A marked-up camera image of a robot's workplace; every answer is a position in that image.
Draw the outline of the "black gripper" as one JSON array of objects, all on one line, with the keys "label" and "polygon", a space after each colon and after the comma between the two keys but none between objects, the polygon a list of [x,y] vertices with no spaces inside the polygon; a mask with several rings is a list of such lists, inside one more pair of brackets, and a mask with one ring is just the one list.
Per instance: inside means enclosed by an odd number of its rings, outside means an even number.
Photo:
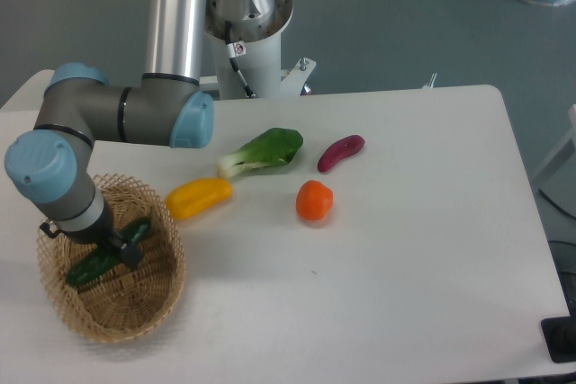
[{"label": "black gripper", "polygon": [[40,224],[39,229],[51,239],[64,235],[79,245],[101,247],[112,255],[118,255],[121,262],[131,271],[137,270],[143,259],[143,253],[137,244],[125,244],[122,236],[113,227],[113,217],[47,220]]}]

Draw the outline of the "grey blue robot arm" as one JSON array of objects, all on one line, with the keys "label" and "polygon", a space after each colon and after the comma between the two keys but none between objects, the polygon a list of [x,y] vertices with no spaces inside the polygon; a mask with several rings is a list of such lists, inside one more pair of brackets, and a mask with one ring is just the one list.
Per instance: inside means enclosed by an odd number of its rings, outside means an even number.
[{"label": "grey blue robot arm", "polygon": [[137,268],[142,252],[113,225],[88,175],[98,140],[200,148],[212,137],[212,98],[199,89],[206,0],[150,0],[141,85],[114,87],[96,68],[58,67],[34,128],[7,149],[4,169],[46,217],[44,232],[94,244]]}]

